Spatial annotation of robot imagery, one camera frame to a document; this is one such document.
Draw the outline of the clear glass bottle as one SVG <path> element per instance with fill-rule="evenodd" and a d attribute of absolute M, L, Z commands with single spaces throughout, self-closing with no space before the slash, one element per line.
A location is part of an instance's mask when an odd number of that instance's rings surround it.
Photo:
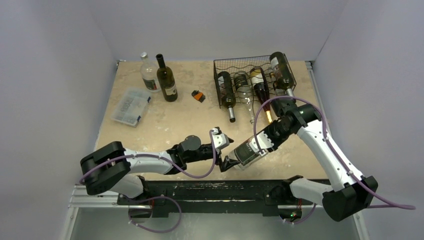
<path fill-rule="evenodd" d="M 267 154 L 268 151 L 266 149 L 258 149 L 257 142 L 252 137 L 232 150 L 225 159 L 234 164 L 236 169 L 242 171 Z"/>
<path fill-rule="evenodd" d="M 161 86 L 157 78 L 157 65 L 149 58 L 146 52 L 140 54 L 140 59 L 140 75 L 147 90 L 153 93 L 160 92 Z"/>

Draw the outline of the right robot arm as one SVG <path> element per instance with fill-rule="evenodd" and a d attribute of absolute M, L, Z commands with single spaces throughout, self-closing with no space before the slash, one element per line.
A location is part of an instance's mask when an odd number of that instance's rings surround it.
<path fill-rule="evenodd" d="M 324 208 L 327 215 L 340 222 L 370 207 L 378 189 L 373 176 L 364 176 L 342 153 L 327 130 L 321 111 L 305 101 L 297 106 L 294 97 L 277 96 L 270 100 L 279 120 L 270 124 L 268 134 L 273 146 L 281 145 L 290 135 L 297 135 L 312 151 L 324 169 L 330 184 L 304 177 L 292 177 L 281 189 L 288 204 L 305 199 Z"/>

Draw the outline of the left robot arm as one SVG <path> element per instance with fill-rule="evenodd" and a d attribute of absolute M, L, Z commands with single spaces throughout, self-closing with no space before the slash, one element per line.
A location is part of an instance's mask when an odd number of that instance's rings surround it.
<path fill-rule="evenodd" d="M 210 143 L 203 144 L 196 135 L 187 136 L 182 142 L 161 152 L 139 152 L 123 147 L 113 141 L 87 155 L 80 161 L 82 177 L 88 195 L 107 191 L 122 194 L 138 205 L 146 203 L 149 191 L 141 173 L 160 175 L 183 174 L 193 179 L 210 175 L 215 166 L 222 172 L 231 166 L 221 158 L 221 150 L 234 142 L 233 139 L 214 128 L 209 132 Z M 187 165 L 211 160 L 209 170 L 202 175 L 187 172 Z"/>

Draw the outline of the dark green wine bottle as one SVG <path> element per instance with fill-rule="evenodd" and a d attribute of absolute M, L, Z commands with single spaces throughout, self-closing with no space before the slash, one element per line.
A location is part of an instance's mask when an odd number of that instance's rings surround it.
<path fill-rule="evenodd" d="M 164 99 L 167 102 L 174 102 L 178 98 L 178 91 L 175 83 L 173 71 L 170 67 L 166 66 L 164 57 L 162 54 L 157 54 L 156 60 L 158 62 L 158 69 L 156 72 L 159 85 Z"/>

